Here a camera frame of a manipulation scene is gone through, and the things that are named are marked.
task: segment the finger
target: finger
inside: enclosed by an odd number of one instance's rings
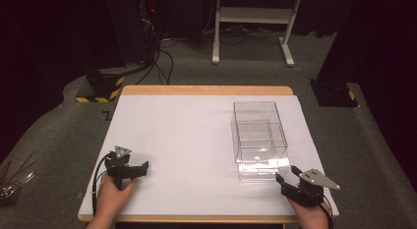
[[[106,183],[106,181],[107,181],[107,173],[104,173],[102,176],[101,176],[101,185],[103,185],[104,183]]]
[[[296,201],[294,201],[290,198],[287,198],[287,200],[288,200],[289,204],[291,204],[291,205],[297,205],[298,204]]]
[[[132,179],[132,181],[129,183],[129,185],[123,190],[123,192],[126,192],[127,195],[131,195],[132,192],[135,190],[136,186],[138,185],[138,178]]]
[[[107,182],[112,182],[112,183],[114,183],[114,178],[113,177],[110,177],[110,176],[108,176],[108,174],[105,174],[106,175],[106,181]]]

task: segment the black curtain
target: black curtain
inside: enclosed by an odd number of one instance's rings
[[[84,75],[67,34],[66,0],[0,0],[0,162],[41,115]]]
[[[353,0],[301,0],[292,32],[306,35],[313,31],[317,36],[332,35],[339,31],[352,2]],[[292,8],[293,3],[294,0],[221,0],[222,6],[233,7]],[[252,28],[258,26],[258,24],[249,25]],[[280,25],[262,25],[262,27],[285,29],[285,26]]]
[[[415,2],[354,0],[317,82],[360,85],[390,150],[417,190]]]
[[[317,36],[338,32],[353,0],[301,0],[293,31]]]

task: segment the wooden table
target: wooden table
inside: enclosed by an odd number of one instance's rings
[[[233,102],[259,100],[275,101],[291,164],[324,172],[297,96],[289,87],[125,86],[98,160],[120,145],[132,150],[131,166],[149,161],[149,172],[140,178],[116,220],[297,222],[279,184],[238,179],[230,125]],[[83,221],[92,219],[92,175],[79,211]],[[325,194],[338,215],[327,189]]]

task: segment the hand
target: hand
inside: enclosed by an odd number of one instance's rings
[[[298,221],[303,229],[328,229],[328,217],[319,206],[305,207],[288,199],[289,204],[297,213]],[[322,206],[330,212],[328,204],[324,201]]]
[[[101,184],[98,190],[97,211],[94,219],[87,228],[108,228],[114,218],[128,202],[130,196],[138,185],[138,179],[133,179],[125,190],[120,191],[114,184],[114,179],[107,174],[101,176]]]

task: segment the clear plastic box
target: clear plastic box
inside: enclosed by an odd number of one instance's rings
[[[235,102],[234,156],[241,181],[275,181],[290,168],[287,142],[273,101]]]

